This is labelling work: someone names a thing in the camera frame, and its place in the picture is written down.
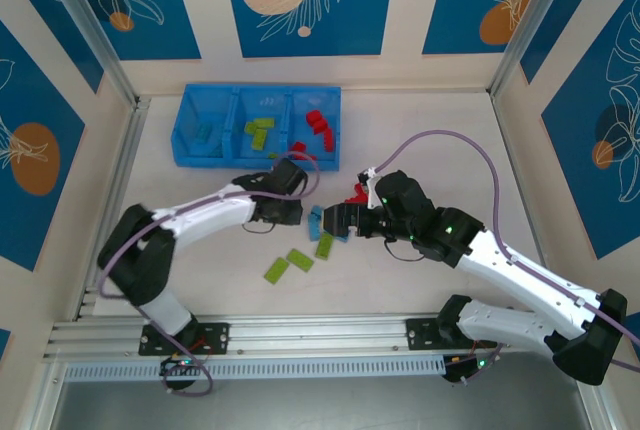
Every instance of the red lego brick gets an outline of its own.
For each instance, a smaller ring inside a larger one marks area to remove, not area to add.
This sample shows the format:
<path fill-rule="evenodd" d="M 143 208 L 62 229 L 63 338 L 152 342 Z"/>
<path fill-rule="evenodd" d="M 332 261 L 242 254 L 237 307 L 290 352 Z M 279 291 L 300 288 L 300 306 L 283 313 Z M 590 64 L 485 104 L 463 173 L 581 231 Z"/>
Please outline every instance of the red lego brick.
<path fill-rule="evenodd" d="M 313 124 L 313 134 L 318 135 L 319 133 L 324 132 L 329 127 L 329 123 L 326 118 L 322 117 L 322 119 L 316 121 Z"/>
<path fill-rule="evenodd" d="M 324 117 L 322 116 L 322 112 L 320 110 L 311 110 L 307 113 L 307 123 L 310 127 L 313 127 L 313 124 L 318 120 L 322 120 Z"/>
<path fill-rule="evenodd" d="M 369 201 L 369 196 L 365 193 L 360 183 L 356 183 L 353 189 L 356 191 L 356 196 L 347 198 L 344 203 L 367 203 Z"/>
<path fill-rule="evenodd" d="M 326 152 L 333 152 L 335 145 L 333 142 L 333 130 L 327 128 L 324 131 L 324 150 Z"/>
<path fill-rule="evenodd" d="M 305 153 L 307 151 L 307 146 L 302 142 L 296 142 L 291 146 L 291 151 Z M 301 157 L 300 155 L 294 155 L 293 158 L 295 160 L 306 160 L 304 157 Z"/>

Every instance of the white tabletop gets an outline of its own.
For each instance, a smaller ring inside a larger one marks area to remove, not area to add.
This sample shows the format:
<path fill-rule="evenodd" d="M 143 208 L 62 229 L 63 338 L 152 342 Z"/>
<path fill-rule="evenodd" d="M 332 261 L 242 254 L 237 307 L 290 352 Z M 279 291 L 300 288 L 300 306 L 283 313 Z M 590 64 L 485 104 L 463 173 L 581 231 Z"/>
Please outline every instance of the white tabletop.
<path fill-rule="evenodd" d="M 191 169 L 175 165 L 169 140 L 180 97 L 154 97 L 144 126 L 123 209 L 142 203 L 170 207 L 216 192 L 234 169 Z M 444 264 L 404 263 L 384 250 L 382 239 L 334 242 L 329 261 L 316 260 L 309 273 L 293 265 L 276 285 L 263 275 L 277 257 L 297 248 L 313 256 L 306 212 L 314 204 L 330 206 L 353 194 L 356 175 L 382 163 L 417 132 L 448 129 L 482 145 L 501 181 L 503 238 L 537 260 L 493 107 L 485 93 L 345 91 L 342 104 L 340 172 L 323 172 L 320 187 L 303 202 L 299 227 L 277 227 L 268 235 L 233 227 L 207 237 L 177 255 L 169 285 L 196 315 L 304 315 L 438 311 L 453 293 L 496 305 L 514 304 L 499 289 Z M 409 146 L 387 169 L 401 169 L 420 182 L 436 206 L 458 207 L 489 228 L 492 182 L 482 158 L 465 143 L 434 136 Z M 392 244 L 398 256 L 416 257 L 408 243 Z M 133 315 L 119 301 L 98 299 L 94 315 Z"/>

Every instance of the blue bin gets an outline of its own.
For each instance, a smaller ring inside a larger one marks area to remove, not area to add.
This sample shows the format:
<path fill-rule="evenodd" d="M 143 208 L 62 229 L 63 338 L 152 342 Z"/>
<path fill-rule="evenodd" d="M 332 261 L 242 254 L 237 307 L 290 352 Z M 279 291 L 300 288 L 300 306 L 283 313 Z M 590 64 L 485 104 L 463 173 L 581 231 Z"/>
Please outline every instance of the blue bin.
<path fill-rule="evenodd" d="M 297 141 L 317 157 L 321 170 L 340 169 L 340 104 L 338 87 L 189 84 L 171 134 L 173 157 L 179 166 L 260 168 L 273 165 L 270 153 L 281 154 Z M 320 110 L 333 130 L 334 151 L 325 152 L 322 134 L 313 135 L 306 115 Z M 255 118 L 271 117 L 264 150 L 251 148 L 244 132 Z M 306 170 L 306 160 L 296 160 Z"/>

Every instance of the green block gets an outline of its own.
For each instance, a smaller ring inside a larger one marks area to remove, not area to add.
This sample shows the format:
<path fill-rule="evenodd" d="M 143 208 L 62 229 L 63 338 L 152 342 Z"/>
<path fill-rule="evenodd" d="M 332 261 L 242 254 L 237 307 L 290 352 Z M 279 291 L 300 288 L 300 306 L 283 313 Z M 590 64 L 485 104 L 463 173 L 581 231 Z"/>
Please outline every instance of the green block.
<path fill-rule="evenodd" d="M 284 258 L 278 258 L 271 268 L 264 274 L 264 279 L 272 285 L 278 283 L 280 277 L 284 274 L 284 271 L 289 268 L 289 262 Z"/>
<path fill-rule="evenodd" d="M 264 144 L 267 142 L 267 131 L 261 128 L 256 128 L 256 132 L 253 134 L 253 140 L 251 141 L 251 148 L 258 152 L 264 150 Z"/>
<path fill-rule="evenodd" d="M 299 252 L 295 248 L 289 252 L 287 255 L 287 260 L 293 263 L 300 270 L 304 270 L 308 272 L 313 266 L 313 260 L 307 257 L 304 253 Z"/>
<path fill-rule="evenodd" d="M 331 253 L 331 245 L 333 245 L 333 237 L 328 233 L 323 233 L 318 242 L 318 248 L 316 249 L 316 258 L 320 260 L 329 260 L 329 253 Z"/>
<path fill-rule="evenodd" d="M 273 117 L 254 118 L 253 123 L 258 128 L 273 128 L 276 126 L 276 119 Z"/>
<path fill-rule="evenodd" d="M 247 135 L 253 135 L 254 133 L 256 133 L 256 128 L 258 128 L 258 126 L 255 123 L 247 122 L 244 125 L 244 133 L 246 133 Z"/>

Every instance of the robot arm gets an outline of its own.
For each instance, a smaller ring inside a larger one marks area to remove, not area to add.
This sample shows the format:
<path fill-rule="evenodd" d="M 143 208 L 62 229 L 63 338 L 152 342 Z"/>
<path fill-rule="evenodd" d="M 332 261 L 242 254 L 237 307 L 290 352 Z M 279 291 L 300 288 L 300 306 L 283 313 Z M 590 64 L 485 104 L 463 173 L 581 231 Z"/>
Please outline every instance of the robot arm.
<path fill-rule="evenodd" d="M 174 215 L 127 250 L 109 276 L 132 305 L 189 348 L 200 337 L 198 321 L 167 287 L 174 254 L 231 225 L 250 221 L 299 225 L 302 217 L 300 200 L 279 200 L 249 192 L 291 195 L 306 182 L 307 174 L 290 160 L 283 159 L 271 172 L 238 177 L 219 192 L 194 202 L 155 211 L 134 205 L 124 212 L 111 233 L 98 256 L 98 265 L 104 269 L 115 252 L 149 223 Z M 197 206 L 198 202 L 211 200 L 215 195 L 224 197 L 234 192 L 247 194 Z"/>
<path fill-rule="evenodd" d="M 627 303 L 622 295 L 582 288 L 512 249 L 508 250 L 513 258 L 507 260 L 494 234 L 481 222 L 456 208 L 435 208 L 419 184 L 401 171 L 382 178 L 369 171 L 360 180 L 369 189 L 368 204 L 343 203 L 326 209 L 325 231 L 345 236 L 353 226 L 357 236 L 410 241 L 426 258 L 482 277 L 533 310 L 490 307 L 453 295 L 437 319 L 441 337 L 515 345 L 551 357 L 576 380 L 602 383 L 621 333 L 595 317 L 584 303 L 622 322 Z M 578 302 L 518 268 L 516 260 L 570 289 Z"/>

